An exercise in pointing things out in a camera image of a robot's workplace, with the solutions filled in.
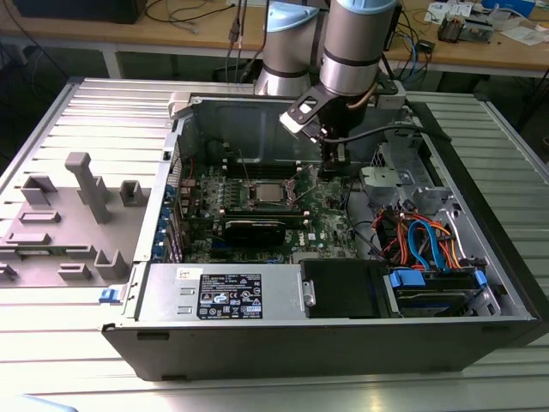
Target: slotted metal table surface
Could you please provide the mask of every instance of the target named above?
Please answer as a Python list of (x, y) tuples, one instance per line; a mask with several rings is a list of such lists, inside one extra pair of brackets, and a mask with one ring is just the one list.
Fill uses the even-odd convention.
[[(0, 178), (0, 233), (22, 202), (25, 174), (63, 169), (85, 149), (109, 186), (139, 174), (150, 187), (171, 124), (167, 102), (193, 83), (87, 79), (68, 85)], [(549, 176), (490, 103), (469, 94), (413, 93), (443, 129), (540, 285), (549, 293)], [(0, 393), (30, 393), (80, 411), (549, 409), (549, 336), (501, 349), (462, 373), (151, 383), (138, 379), (97, 326), (119, 306), (100, 288), (0, 289)]]

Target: desk leg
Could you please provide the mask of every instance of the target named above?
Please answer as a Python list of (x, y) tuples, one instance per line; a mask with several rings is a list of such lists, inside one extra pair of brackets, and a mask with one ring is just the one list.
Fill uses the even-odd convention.
[(103, 50), (103, 58), (105, 59), (106, 70), (111, 79), (123, 79), (124, 71), (122, 64), (118, 61), (117, 52), (114, 49)]

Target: black cable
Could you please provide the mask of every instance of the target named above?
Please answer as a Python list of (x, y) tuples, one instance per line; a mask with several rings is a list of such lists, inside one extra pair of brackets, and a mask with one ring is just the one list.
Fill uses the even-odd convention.
[(270, 0), (267, 0), (267, 3), (265, 4), (265, 18), (263, 21), (263, 42), (261, 44), (261, 47), (259, 47), (259, 50), (256, 51), (256, 54), (254, 54), (254, 57), (251, 58), (251, 60), (246, 64), (246, 68), (244, 69), (244, 73), (240, 77), (240, 82), (243, 82), (244, 79), (248, 76), (251, 70), (251, 66), (253, 66), (253, 63), (256, 62), (257, 57), (261, 54), (263, 49), (265, 48), (265, 44), (267, 43), (267, 21), (268, 21), (268, 6), (270, 5)]
[(149, 19), (151, 20), (154, 20), (154, 21), (159, 21), (160, 23), (183, 23), (185, 21), (193, 21), (193, 20), (197, 20), (197, 19), (202, 19), (203, 17), (206, 17), (207, 15), (212, 15), (214, 13), (220, 13), (221, 11), (225, 11), (225, 10), (229, 10), (229, 9), (232, 9), (234, 7), (234, 4), (231, 4), (230, 6), (227, 6), (227, 7), (224, 7), (222, 9), (217, 9), (217, 10), (212, 10), (212, 11), (209, 11), (208, 13), (204, 13), (202, 15), (196, 15), (195, 17), (189, 17), (187, 19), (171, 19), (171, 20), (164, 20), (164, 19), (159, 19), (157, 17), (154, 17), (152, 15), (150, 15), (150, 9), (155, 5), (155, 4), (158, 4), (160, 2), (163, 2), (164, 0), (154, 0), (152, 3), (150, 3), (146, 8), (145, 8), (145, 16), (148, 17)]
[(395, 80), (395, 73), (393, 73), (393, 70), (391, 69), (391, 66), (389, 66), (389, 62), (387, 61), (387, 58), (385, 57), (385, 53), (381, 53), (381, 59), (383, 61), (383, 66), (385, 66), (385, 69), (387, 70), (387, 74), (389, 75), (389, 79)]
[(29, 40), (31, 40), (43, 53), (44, 53), (44, 56), (46, 56), (52, 63), (53, 65), (61, 72), (63, 73), (63, 76), (65, 77), (65, 79), (68, 79), (69, 78), (69, 75), (67, 75), (67, 73), (65, 72), (65, 70), (61, 69), (61, 66), (59, 64), (57, 64), (57, 62), (47, 53), (46, 50), (44, 50), (44, 47), (42, 47), (41, 45), (38, 44), (38, 42), (33, 38), (33, 36), (31, 36), (27, 30), (25, 30), (23, 28), (23, 26), (21, 24), (19, 24), (19, 22), (15, 19), (14, 15), (11, 13), (11, 10), (9, 9), (8, 7), (8, 4), (6, 3), (6, 0), (2, 0), (2, 3), (3, 3), (3, 6), (4, 8), (6, 9), (6, 12), (8, 13), (9, 17), (11, 18), (11, 20), (13, 21), (13, 23), (15, 23), (15, 25), (22, 31), (23, 34), (25, 34)]
[(226, 51), (226, 57), (225, 57), (225, 82), (227, 83), (229, 83), (229, 58), (231, 58), (233, 46), (234, 46), (234, 43), (231, 42), (231, 44), (229, 45), (229, 50)]
[(351, 184), (349, 185), (349, 191), (347, 192), (347, 196), (346, 196), (346, 199), (345, 199), (345, 215), (347, 217), (347, 221), (349, 222), (349, 225), (351, 226), (355, 236), (357, 236), (359, 239), (361, 239), (364, 243), (366, 243), (370, 247), (370, 255), (375, 257), (380, 262), (383, 262), (385, 264), (390, 264), (390, 261), (385, 259), (382, 256), (382, 252), (377, 248), (377, 246), (374, 245), (371, 240), (368, 240), (361, 232), (359, 232), (357, 230), (356, 227), (359, 224), (366, 223), (368, 221), (359, 221), (357, 223), (353, 223), (351, 221), (351, 217), (349, 216), (349, 200), (351, 198), (351, 193), (353, 192), (354, 183), (357, 181), (357, 179), (359, 179), (359, 178), (354, 178), (353, 181), (351, 182)]
[(410, 79), (411, 77), (413, 76), (416, 76), (418, 75), (419, 73), (421, 73), (421, 70), (423, 70), (423, 73), (421, 74), (421, 76), (413, 79), (411, 81), (411, 83), (416, 83), (418, 80), (423, 80), (425, 79), (425, 76), (427, 76), (427, 71), (429, 69), (429, 63), (431, 62), (431, 59), (432, 59), (432, 54), (429, 54), (427, 52), (424, 52), (425, 54), (425, 64), (423, 66), (421, 66), (419, 69), (417, 69), (415, 71), (415, 73), (410, 73), (408, 76), (406, 76), (405, 78), (402, 79), (403, 82), (408, 82), (408, 79)]
[(524, 110), (522, 110), (521, 116), (518, 119), (517, 122), (517, 129), (521, 131), (526, 124), (530, 121), (532, 116), (537, 112), (538, 108), (540, 107), (541, 103), (545, 99), (547, 95), (549, 95), (549, 87), (546, 88), (544, 92), (541, 92), (541, 88), (543, 87), (543, 82), (549, 75), (549, 68), (547, 68), (546, 73), (541, 77), (541, 81), (538, 83), (538, 86), (535, 88), (534, 93), (532, 94), (532, 99), (530, 100), (530, 103), (526, 105)]
[(546, 70), (546, 73), (541, 77), (540, 82), (538, 83), (538, 86), (534, 89), (534, 92), (532, 93), (532, 98), (535, 97), (535, 95), (541, 90), (541, 86), (545, 79), (547, 78), (547, 75), (549, 75), (549, 67)]
[[(8, 50), (3, 46), (2, 42), (0, 41), (0, 49), (2, 49), (2, 51), (6, 54), (6, 56), (9, 57), (9, 59), (11, 61), (15, 61), (14, 57), (11, 56), (11, 54), (9, 54)], [(17, 72), (19, 73), (19, 76), (21, 77), (21, 79), (23, 80), (23, 82), (25, 84), (27, 84), (30, 88), (31, 88), (31, 91), (33, 92), (34, 94), (34, 97), (36, 97), (36, 99), (38, 99), (39, 101), (47, 104), (47, 105), (50, 105), (51, 104), (51, 100), (45, 100), (44, 98), (42, 98), (41, 96), (39, 96), (36, 91), (35, 91), (35, 87), (38, 86), (39, 88), (41, 88), (42, 90), (45, 90), (46, 92), (50, 93), (53, 97), (57, 97), (57, 93), (51, 91), (49, 88), (43, 86), (42, 84), (40, 83), (37, 83), (37, 82), (30, 82), (26, 77), (25, 77), (25, 74), (23, 73), (23, 68), (25, 66), (21, 66), (21, 65), (17, 65), (15, 66), (15, 68), (17, 69)]]
[(344, 137), (342, 139), (322, 139), (322, 141), (326, 143), (349, 143), (356, 140), (364, 139), (365, 137), (369, 137), (386, 130), (414, 130), (425, 133), (426, 135), (429, 135), (431, 137), (436, 137), (437, 139), (451, 142), (451, 139), (447, 134), (441, 134), (432, 130), (427, 130), (426, 128), (417, 126), (415, 124), (388, 124), (386, 126), (378, 127), (376, 129), (370, 129), (368, 131), (365, 131), (364, 133), (359, 133), (356, 136)]
[(240, 56), (242, 55), (242, 39), (244, 38), (244, 24), (246, 22), (246, 10), (248, 9), (248, 0), (244, 0), (244, 9), (242, 10), (242, 18), (240, 19), (240, 36), (238, 43), (237, 63), (234, 68), (234, 82), (238, 82), (238, 64), (240, 63)]
[[(408, 18), (408, 16), (406, 15), (406, 13), (404, 11), (401, 12), (401, 15), (406, 19), (406, 24), (404, 23), (398, 23), (397, 24), (397, 27), (398, 26), (402, 26), (404, 28), (407, 28), (408, 31), (410, 32), (410, 39), (412, 40), (412, 47), (414, 47), (414, 45), (416, 45), (419, 41), (419, 35), (418, 35), (418, 32), (416, 32), (413, 28), (412, 28), (412, 24), (410, 23), (410, 19)], [(399, 75), (397, 76), (398, 80), (402, 80), (402, 74), (406, 71), (406, 68), (408, 67), (408, 65), (410, 64), (410, 62), (412, 61), (412, 57), (413, 57), (413, 51), (411, 49), (408, 49), (407, 48), (407, 44), (404, 43), (404, 47), (406, 47), (406, 50), (408, 50), (410, 52), (410, 56), (408, 57), (408, 60), (406, 61), (406, 63), (404, 64), (404, 67), (402, 68), (401, 70), (401, 73), (399, 73)]]

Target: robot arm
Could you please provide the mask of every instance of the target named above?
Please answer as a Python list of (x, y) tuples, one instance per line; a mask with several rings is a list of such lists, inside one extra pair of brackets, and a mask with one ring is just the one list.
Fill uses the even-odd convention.
[(320, 83), (286, 112), (281, 122), (295, 136), (321, 140), (328, 176), (344, 163), (345, 147), (322, 140), (347, 137), (364, 118), (363, 99), (372, 92), (395, 0), (333, 0), (321, 60)]

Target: warning label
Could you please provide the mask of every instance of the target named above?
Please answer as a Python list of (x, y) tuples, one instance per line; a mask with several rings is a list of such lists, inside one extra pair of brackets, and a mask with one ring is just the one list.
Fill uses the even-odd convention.
[(261, 275), (202, 275), (200, 319), (261, 319)]

